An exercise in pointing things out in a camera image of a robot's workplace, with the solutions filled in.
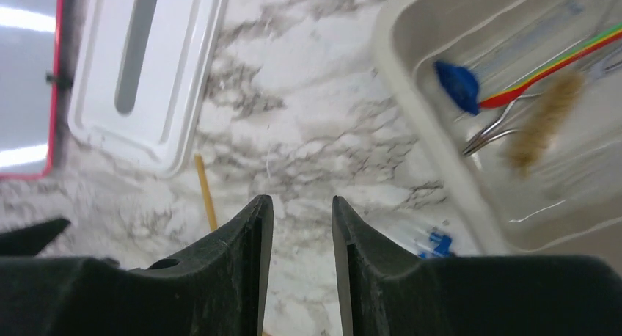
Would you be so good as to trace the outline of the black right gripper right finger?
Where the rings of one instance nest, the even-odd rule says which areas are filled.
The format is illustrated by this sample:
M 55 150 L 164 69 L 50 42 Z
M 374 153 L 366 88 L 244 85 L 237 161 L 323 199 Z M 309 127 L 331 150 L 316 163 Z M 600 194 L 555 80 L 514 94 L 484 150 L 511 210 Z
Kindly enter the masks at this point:
M 344 335 L 619 335 L 621 277 L 584 255 L 420 258 L 332 200 Z

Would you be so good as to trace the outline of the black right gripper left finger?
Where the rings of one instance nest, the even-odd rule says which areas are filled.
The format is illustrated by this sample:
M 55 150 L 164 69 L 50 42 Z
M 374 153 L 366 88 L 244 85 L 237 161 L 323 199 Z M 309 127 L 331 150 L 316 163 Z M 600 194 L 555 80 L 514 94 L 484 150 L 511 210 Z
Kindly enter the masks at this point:
M 106 258 L 1 256 L 3 335 L 260 335 L 274 210 L 268 195 L 145 269 Z

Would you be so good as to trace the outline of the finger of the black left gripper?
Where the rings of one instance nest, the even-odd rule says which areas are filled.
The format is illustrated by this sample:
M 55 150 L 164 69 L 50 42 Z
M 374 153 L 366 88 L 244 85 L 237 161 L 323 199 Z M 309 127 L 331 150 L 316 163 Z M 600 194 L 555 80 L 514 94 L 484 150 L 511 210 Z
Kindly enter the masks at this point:
M 1 233 L 2 257 L 34 257 L 70 226 L 66 218 L 54 218 Z

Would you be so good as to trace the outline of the yellow rubber tubing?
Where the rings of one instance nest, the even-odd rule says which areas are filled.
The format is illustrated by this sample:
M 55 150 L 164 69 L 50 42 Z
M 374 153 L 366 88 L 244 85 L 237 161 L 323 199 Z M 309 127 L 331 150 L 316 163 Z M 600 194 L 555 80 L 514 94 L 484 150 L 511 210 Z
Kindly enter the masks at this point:
M 205 171 L 204 161 L 202 156 L 197 153 L 194 155 L 194 163 L 197 170 L 198 180 L 200 183 L 202 199 L 205 206 L 206 216 L 208 218 L 208 224 L 211 231 L 215 231 L 218 229 L 219 225 L 216 219 L 216 213 L 213 206 L 213 200 L 211 196 L 211 190 L 208 184 L 208 178 Z

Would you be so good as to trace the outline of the test tube brush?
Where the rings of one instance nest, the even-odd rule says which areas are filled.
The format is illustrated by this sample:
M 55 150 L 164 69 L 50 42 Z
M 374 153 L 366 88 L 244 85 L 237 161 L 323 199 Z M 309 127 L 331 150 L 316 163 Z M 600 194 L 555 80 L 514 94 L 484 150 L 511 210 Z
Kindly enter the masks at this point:
M 535 102 L 534 110 L 512 137 L 506 158 L 508 165 L 521 178 L 548 149 L 552 137 L 568 118 L 582 95 L 586 84 L 583 72 L 573 71 L 558 76 Z

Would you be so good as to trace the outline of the beige plastic bin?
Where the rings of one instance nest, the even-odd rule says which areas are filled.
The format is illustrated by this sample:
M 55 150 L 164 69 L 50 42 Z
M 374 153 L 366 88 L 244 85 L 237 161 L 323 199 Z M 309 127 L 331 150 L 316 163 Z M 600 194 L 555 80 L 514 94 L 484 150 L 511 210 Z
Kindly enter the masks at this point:
M 373 50 L 478 254 L 621 263 L 621 0 L 389 0 Z

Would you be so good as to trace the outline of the blue object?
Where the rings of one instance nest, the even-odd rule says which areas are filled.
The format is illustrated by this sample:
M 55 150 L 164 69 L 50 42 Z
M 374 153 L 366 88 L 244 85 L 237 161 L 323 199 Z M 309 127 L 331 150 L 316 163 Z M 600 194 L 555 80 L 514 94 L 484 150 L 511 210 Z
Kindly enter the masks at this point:
M 480 82 L 467 67 L 438 60 L 433 63 L 442 89 L 463 112 L 476 116 L 480 113 Z

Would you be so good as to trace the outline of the coloured plastic spoons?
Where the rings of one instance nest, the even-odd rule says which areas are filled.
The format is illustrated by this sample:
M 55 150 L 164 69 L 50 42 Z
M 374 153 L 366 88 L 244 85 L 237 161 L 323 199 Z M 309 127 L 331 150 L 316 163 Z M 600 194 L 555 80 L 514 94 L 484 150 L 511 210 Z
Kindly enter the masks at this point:
M 552 75 L 553 73 L 565 68 L 566 66 L 602 49 L 603 47 L 621 39 L 621 23 L 613 26 L 604 33 L 597 35 L 586 43 L 583 43 L 569 52 L 559 56 L 542 68 L 523 78 L 516 86 L 503 90 L 491 97 L 479 102 L 480 109 L 495 109 L 507 105 L 516 100 L 527 89 L 540 80 Z

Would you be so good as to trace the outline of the metal crucible tongs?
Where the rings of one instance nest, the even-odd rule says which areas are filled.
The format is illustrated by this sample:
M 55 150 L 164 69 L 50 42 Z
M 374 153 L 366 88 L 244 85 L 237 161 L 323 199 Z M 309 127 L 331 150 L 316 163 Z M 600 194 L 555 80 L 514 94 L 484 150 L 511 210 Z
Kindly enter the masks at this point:
M 497 119 L 482 128 L 468 141 L 462 155 L 471 156 L 487 144 L 505 136 L 517 133 L 519 127 L 516 126 L 511 128 L 509 125 L 511 123 L 516 123 L 525 112 L 528 112 L 530 109 L 534 110 L 535 102 L 542 96 L 551 82 L 553 82 L 558 76 L 573 71 L 583 72 L 587 77 L 586 84 L 584 85 L 584 88 L 586 88 L 589 84 L 620 69 L 621 46 L 618 45 L 614 48 L 603 47 L 602 49 L 566 66 L 539 82 L 536 82 L 534 85 L 543 87 L 542 90 L 531 94 L 528 94 L 525 91 L 516 100 L 508 103 Z

